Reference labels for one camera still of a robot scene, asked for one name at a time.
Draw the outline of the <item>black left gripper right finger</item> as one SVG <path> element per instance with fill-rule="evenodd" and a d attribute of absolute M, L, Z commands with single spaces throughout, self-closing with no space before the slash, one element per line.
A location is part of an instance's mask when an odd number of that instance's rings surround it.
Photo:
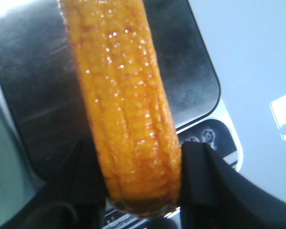
<path fill-rule="evenodd" d="M 183 229 L 286 229 L 286 203 L 231 168 L 208 144 L 182 144 Z"/>

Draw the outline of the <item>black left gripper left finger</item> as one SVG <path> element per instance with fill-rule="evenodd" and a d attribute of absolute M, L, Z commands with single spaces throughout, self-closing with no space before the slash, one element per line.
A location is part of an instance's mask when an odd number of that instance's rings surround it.
<path fill-rule="evenodd" d="M 93 140 L 78 139 L 45 186 L 2 229 L 100 229 L 106 188 Z"/>

